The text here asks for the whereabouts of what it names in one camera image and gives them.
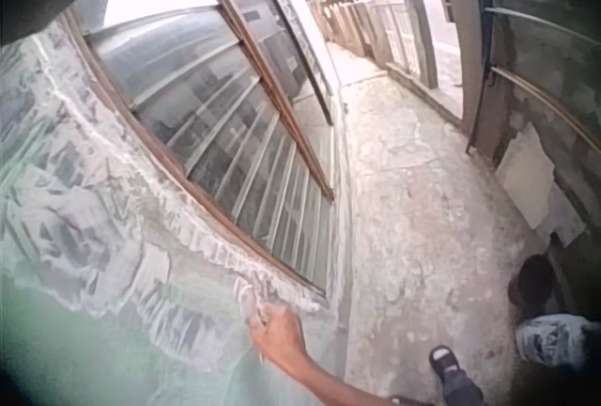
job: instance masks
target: leg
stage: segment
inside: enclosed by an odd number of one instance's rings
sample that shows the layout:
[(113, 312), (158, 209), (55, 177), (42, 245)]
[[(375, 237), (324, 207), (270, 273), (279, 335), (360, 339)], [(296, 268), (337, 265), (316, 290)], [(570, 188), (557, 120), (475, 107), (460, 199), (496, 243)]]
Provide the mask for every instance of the leg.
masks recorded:
[(430, 352), (430, 365), (442, 381), (447, 406), (484, 406), (482, 390), (459, 367), (450, 348), (439, 346)]

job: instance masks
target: foot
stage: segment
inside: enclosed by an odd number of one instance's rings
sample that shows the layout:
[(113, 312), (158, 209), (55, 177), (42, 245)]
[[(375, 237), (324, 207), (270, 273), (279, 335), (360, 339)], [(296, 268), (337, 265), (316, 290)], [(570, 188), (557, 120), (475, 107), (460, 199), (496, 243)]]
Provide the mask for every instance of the foot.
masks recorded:
[(430, 352), (429, 356), (430, 366), (434, 368), (434, 371), (441, 381), (445, 373), (453, 370), (459, 370), (459, 363), (457, 358), (449, 347), (444, 345), (438, 345), (434, 350)]

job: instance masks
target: narrow alley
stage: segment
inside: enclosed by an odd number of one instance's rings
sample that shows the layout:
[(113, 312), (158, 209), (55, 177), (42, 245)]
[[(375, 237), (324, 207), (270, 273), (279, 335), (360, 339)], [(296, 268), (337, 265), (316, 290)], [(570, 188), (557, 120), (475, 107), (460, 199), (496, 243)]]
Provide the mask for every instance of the narrow alley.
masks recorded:
[(368, 60), (329, 48), (354, 190), (347, 381), (439, 404), (427, 355), (446, 344), (489, 404), (508, 404), (518, 361), (506, 290), (532, 231), (454, 126)]

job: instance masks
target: hand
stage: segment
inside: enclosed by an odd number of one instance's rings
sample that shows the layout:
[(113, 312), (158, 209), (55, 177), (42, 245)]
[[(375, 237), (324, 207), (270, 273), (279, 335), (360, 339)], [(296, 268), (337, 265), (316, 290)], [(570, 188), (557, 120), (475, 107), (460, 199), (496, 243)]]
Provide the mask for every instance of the hand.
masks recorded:
[(310, 360), (299, 317), (288, 307), (262, 304), (258, 315), (249, 318), (249, 334), (256, 348), (284, 373), (298, 379)]

